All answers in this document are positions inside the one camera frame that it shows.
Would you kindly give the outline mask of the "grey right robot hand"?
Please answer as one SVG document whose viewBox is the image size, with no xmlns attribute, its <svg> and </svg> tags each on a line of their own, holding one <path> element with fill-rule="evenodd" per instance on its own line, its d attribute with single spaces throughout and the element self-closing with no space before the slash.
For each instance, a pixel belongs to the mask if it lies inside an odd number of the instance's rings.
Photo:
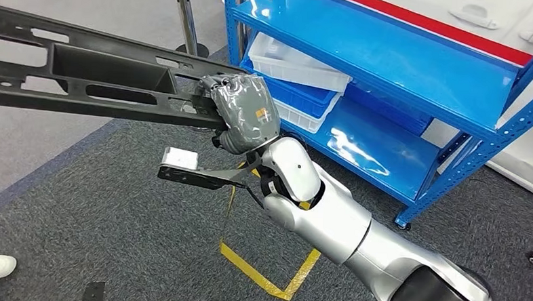
<svg viewBox="0 0 533 301">
<path fill-rule="evenodd" d="M 226 129 L 213 137 L 215 147 L 239 155 L 279 137 L 279 113 L 261 76 L 206 75 L 200 82 L 226 124 Z"/>
</svg>

